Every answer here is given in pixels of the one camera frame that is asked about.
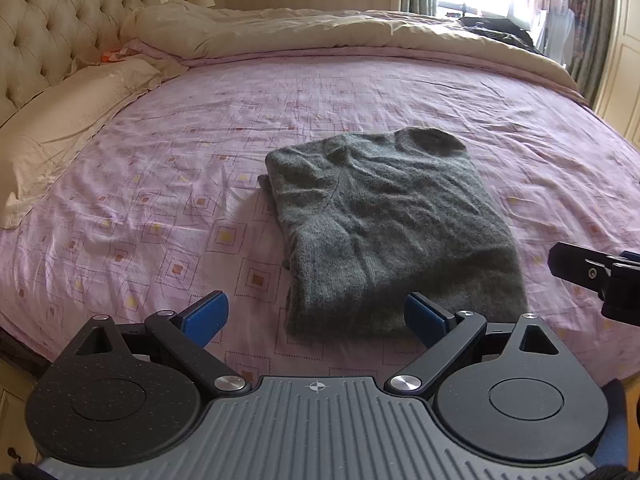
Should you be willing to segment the cream tufted headboard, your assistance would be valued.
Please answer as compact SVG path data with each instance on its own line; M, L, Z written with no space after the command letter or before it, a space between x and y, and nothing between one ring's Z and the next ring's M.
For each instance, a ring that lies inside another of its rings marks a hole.
M1 0L1 120L59 84L76 58L96 61L122 44L136 9L169 0Z

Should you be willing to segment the cream pillow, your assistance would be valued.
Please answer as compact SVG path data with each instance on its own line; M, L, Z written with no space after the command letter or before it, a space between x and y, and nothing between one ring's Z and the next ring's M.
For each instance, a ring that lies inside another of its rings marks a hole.
M85 144L163 73L142 58L86 66L1 127L1 226L14 229Z

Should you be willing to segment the right grey-green curtain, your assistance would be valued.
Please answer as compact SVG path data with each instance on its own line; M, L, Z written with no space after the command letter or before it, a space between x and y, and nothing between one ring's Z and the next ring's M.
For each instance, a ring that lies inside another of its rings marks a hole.
M590 106L596 102L604 72L616 0L568 0L574 13L574 49L568 70Z

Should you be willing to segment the cream wardrobe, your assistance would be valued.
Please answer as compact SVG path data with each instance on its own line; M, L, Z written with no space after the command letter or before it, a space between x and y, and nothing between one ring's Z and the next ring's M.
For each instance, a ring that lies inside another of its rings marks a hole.
M639 147L639 0L615 0L608 57L594 111Z

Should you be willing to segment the cream folded duvet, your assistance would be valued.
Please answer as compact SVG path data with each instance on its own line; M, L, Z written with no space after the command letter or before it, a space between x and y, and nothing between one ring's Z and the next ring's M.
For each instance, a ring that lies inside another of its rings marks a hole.
M457 55L577 89L565 68L541 54L468 32L452 21L394 11L216 10L172 0L132 12L120 36L183 60L359 47Z

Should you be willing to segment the grey argyle knit sweater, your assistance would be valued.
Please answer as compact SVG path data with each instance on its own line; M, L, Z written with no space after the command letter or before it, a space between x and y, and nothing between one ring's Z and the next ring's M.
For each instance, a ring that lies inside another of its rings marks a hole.
M420 292L513 322L527 309L511 231L465 145L438 129L343 133L266 156L295 337L401 333Z

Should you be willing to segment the clothes drying rack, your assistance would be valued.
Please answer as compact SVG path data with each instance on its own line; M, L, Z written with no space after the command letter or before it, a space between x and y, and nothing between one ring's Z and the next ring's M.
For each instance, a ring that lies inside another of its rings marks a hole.
M580 44L580 20L584 17L586 0L539 0L544 18L537 49L547 58L570 68Z

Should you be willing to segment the pink patterned bed sheet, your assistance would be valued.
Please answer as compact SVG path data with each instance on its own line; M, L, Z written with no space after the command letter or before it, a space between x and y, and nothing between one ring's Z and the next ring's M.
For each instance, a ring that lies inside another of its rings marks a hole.
M2 332L54 360L91 315L137 322L220 289L231 313L209 349L245 377L388 376L421 352L415 339L286 333L290 277L258 177L280 146L409 126L468 147L518 244L530 310L597 382L634 374L638 330L604 318L546 261L559 240L638 249L638 152L540 84L362 52L192 68L125 108L2 232Z

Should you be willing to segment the dark clothes pile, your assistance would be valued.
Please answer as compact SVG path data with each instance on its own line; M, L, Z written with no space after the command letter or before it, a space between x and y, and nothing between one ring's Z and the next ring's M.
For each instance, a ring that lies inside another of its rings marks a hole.
M510 46L521 48L530 53L540 54L529 33L508 18L462 16L462 18L458 18L458 22L465 30L478 36L510 44Z

